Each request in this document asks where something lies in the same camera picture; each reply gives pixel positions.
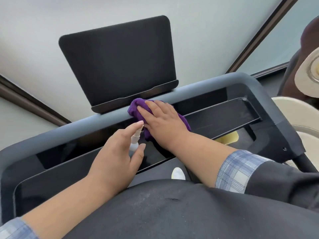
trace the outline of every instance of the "shirt cuff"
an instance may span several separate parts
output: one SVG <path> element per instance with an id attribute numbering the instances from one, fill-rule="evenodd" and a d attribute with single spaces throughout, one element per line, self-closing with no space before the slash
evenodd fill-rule
<path id="1" fill-rule="evenodd" d="M 245 150 L 233 152 L 222 164 L 217 175 L 215 188 L 245 193 L 251 175 L 266 161 L 271 160 Z"/>
<path id="2" fill-rule="evenodd" d="M 20 217 L 8 221 L 0 227 L 0 239 L 39 239 Z"/>

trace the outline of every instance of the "beige chair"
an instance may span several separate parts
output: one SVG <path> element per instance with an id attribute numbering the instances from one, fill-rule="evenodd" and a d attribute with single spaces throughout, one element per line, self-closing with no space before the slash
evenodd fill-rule
<path id="1" fill-rule="evenodd" d="M 272 99 L 296 129 L 306 149 L 307 157 L 319 170 L 319 111 L 295 98 L 278 96 Z"/>

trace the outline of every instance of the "cleaning cloth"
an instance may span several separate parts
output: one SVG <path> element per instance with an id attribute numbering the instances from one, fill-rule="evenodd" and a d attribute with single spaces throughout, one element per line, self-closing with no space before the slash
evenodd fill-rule
<path id="1" fill-rule="evenodd" d="M 141 113 L 139 113 L 138 106 L 141 106 L 142 108 L 147 110 L 149 113 L 153 114 L 152 111 L 150 110 L 150 108 L 145 104 L 145 100 L 142 98 L 137 98 L 137 99 L 133 100 L 129 109 L 127 110 L 127 112 L 131 116 L 135 117 L 137 120 L 139 120 L 139 121 L 143 120 L 147 124 L 144 117 L 141 115 Z M 181 114 L 178 114 L 178 116 L 183 121 L 183 123 L 186 125 L 187 129 L 190 131 L 190 126 L 189 126 L 187 120 L 185 119 L 185 117 L 183 117 Z M 152 138 L 152 135 L 150 134 L 149 130 L 147 130 L 147 128 L 144 128 L 144 136 L 145 136 L 146 141 L 149 141 Z"/>

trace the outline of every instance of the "fingernail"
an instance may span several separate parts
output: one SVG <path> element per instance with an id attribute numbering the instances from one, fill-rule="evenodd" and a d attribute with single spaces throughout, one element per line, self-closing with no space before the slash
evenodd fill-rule
<path id="1" fill-rule="evenodd" d="M 139 146 L 140 146 L 141 149 L 144 151 L 144 149 L 145 149 L 145 147 L 146 147 L 146 144 L 145 144 L 145 143 L 141 143 Z"/>

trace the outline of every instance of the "white spray bottle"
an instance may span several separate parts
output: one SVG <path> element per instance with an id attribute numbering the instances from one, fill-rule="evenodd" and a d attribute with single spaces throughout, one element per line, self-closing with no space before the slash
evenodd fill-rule
<path id="1" fill-rule="evenodd" d="M 138 148 L 138 140 L 140 138 L 140 134 L 142 131 L 141 127 L 140 129 L 138 129 L 134 135 L 131 137 L 131 145 L 130 145 L 130 149 L 129 149 L 129 156 L 132 157 L 133 154 L 135 153 L 136 149 Z"/>

